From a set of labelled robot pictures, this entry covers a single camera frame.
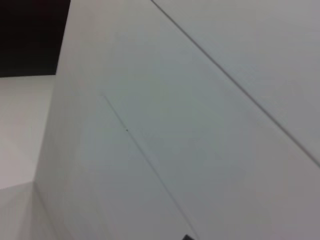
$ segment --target dark opening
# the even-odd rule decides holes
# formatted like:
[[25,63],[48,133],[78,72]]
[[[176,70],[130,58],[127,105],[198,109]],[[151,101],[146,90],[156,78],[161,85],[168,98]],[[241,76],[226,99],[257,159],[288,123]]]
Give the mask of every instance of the dark opening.
[[182,240],[193,240],[190,236],[185,235],[184,238]]
[[0,3],[0,77],[55,75],[70,0]]

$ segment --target white surface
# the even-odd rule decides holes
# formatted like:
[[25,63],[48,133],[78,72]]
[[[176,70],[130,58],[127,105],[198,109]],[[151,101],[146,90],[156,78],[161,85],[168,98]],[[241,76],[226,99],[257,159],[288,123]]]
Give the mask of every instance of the white surface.
[[320,162],[320,1],[155,2]]
[[0,189],[0,239],[57,240],[32,183]]
[[[100,57],[108,46],[96,41],[104,41],[102,35],[124,16],[123,4],[122,0],[71,2],[36,174],[62,240],[181,240],[192,235],[99,96],[99,83],[105,77]],[[96,37],[100,31],[101,38]]]
[[317,166],[151,2],[123,9],[103,92],[199,238],[318,239]]
[[53,85],[53,76],[0,78],[0,189],[33,180]]
[[73,1],[57,78],[36,182],[62,239],[189,231],[100,92],[197,240],[319,238],[319,169],[149,0]]

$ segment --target white wall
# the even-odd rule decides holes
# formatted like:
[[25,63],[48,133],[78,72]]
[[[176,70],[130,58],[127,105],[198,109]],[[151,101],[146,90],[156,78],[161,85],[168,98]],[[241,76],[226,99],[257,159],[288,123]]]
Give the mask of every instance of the white wall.
[[61,239],[315,240],[318,182],[151,1],[72,1],[36,175]]
[[54,79],[0,78],[0,189],[34,179]]
[[0,239],[58,240],[33,183],[0,189]]
[[318,0],[154,0],[320,162]]

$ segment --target black object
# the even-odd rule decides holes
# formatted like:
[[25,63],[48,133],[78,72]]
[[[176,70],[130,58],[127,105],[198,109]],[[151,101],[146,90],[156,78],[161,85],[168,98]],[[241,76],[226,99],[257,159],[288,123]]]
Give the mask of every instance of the black object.
[[0,77],[55,75],[70,0],[0,3]]
[[193,239],[191,237],[189,237],[188,235],[185,235],[182,240],[193,240]]

